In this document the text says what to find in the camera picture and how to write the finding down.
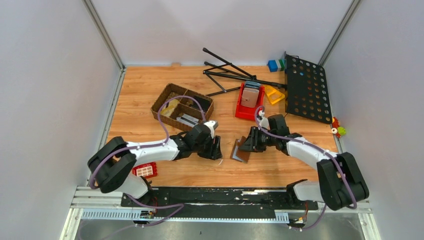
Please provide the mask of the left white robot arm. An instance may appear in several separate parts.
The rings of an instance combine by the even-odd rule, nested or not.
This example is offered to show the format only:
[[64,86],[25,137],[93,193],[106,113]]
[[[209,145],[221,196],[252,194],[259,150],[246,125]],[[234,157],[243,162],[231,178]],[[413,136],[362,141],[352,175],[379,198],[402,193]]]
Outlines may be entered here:
[[132,173],[133,168],[158,161],[186,159],[194,153],[204,159],[220,159],[221,138],[215,134],[217,128],[218,122],[210,120],[159,141],[138,143],[114,137],[88,160],[89,185],[102,193],[130,195],[140,206],[149,206],[153,201],[151,187],[145,179]]

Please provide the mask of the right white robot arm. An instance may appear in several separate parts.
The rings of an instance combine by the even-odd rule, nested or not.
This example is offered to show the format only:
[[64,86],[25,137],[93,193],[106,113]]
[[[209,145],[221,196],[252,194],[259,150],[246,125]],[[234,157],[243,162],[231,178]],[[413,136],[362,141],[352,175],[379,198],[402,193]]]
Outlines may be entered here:
[[286,204],[298,209],[305,201],[326,204],[331,210],[354,208],[370,196],[368,186],[355,157],[349,152],[325,150],[291,133],[281,114],[258,116],[257,126],[238,143],[239,153],[262,153],[275,147],[287,156],[299,159],[317,171],[318,181],[299,180],[287,185]]

